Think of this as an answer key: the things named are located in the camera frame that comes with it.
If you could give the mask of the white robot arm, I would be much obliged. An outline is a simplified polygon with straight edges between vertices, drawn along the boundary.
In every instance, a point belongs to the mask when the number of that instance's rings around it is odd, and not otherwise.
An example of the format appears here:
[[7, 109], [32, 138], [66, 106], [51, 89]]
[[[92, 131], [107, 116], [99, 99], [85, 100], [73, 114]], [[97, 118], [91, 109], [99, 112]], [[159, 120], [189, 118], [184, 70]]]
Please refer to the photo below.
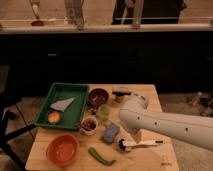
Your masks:
[[213, 118], [148, 110], [149, 99], [133, 92], [118, 112], [130, 134], [150, 130], [213, 151]]

